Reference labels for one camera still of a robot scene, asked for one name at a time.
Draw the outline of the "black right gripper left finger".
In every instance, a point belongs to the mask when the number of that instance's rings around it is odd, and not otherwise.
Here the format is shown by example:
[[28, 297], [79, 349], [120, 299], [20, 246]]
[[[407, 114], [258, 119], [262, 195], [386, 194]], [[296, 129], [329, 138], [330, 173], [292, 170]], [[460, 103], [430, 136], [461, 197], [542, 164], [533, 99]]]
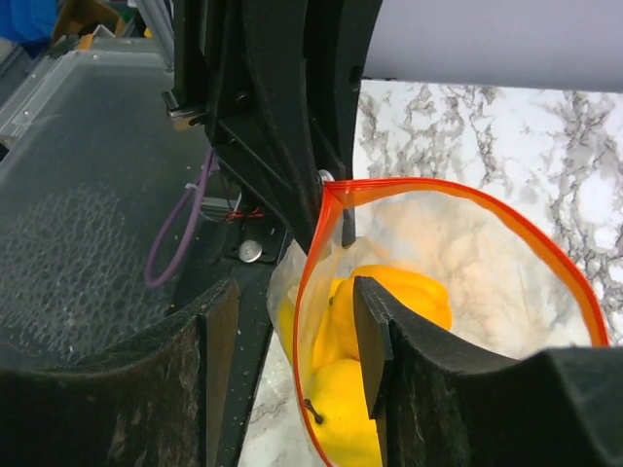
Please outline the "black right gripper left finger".
[[212, 466], [238, 326], [215, 284], [131, 338], [64, 368], [1, 373], [5, 466]]

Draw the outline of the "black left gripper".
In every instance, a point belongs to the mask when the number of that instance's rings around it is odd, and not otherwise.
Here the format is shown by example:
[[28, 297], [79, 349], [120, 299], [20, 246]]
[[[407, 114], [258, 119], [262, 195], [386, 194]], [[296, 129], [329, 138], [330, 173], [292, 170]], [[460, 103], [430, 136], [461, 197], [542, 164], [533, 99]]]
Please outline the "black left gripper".
[[[180, 127], [203, 125], [222, 166], [308, 253], [318, 209], [277, 148], [313, 143], [316, 168], [337, 185], [342, 246], [356, 240], [347, 168], [335, 146], [354, 139], [357, 102], [379, 1], [175, 1], [174, 85]], [[236, 121], [252, 117], [259, 121]]]

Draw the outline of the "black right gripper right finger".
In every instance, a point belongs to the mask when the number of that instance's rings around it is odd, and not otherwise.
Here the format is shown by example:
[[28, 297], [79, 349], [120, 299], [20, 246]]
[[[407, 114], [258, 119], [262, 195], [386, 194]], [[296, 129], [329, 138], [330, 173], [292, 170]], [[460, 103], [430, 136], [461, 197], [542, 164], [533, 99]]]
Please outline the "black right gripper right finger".
[[465, 341], [358, 277], [354, 317], [386, 466], [618, 466], [622, 351], [514, 360]]

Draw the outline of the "yellow toy apple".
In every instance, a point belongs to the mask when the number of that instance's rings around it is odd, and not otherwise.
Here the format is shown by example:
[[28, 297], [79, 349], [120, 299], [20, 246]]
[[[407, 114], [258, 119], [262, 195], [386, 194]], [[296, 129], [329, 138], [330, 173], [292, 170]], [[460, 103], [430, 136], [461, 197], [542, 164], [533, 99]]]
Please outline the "yellow toy apple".
[[308, 385], [312, 431], [336, 466], [380, 466], [376, 423], [369, 418], [360, 363], [337, 360], [318, 370]]

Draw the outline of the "clear orange-zip bag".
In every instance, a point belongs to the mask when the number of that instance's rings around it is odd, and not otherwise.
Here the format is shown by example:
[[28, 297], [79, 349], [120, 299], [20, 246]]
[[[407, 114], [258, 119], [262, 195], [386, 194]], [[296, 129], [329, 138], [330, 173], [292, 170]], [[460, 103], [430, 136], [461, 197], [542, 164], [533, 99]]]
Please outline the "clear orange-zip bag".
[[346, 181], [356, 240], [342, 246], [344, 207], [328, 182], [306, 253], [290, 245], [272, 276], [268, 308], [295, 306], [293, 370], [304, 449], [336, 466], [312, 431], [308, 385], [337, 360], [362, 364], [353, 289], [380, 283], [399, 303], [453, 335], [523, 360], [558, 347], [614, 347], [583, 273], [539, 228], [503, 202], [426, 178]]

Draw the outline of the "yellow toy lemon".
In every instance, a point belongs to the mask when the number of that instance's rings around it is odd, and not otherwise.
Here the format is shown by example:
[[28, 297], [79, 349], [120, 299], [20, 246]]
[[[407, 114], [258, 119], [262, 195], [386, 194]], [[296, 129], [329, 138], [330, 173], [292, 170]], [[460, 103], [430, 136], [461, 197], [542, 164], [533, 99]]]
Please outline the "yellow toy lemon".
[[289, 364], [293, 363], [293, 325], [295, 306], [285, 297], [277, 310], [277, 333]]

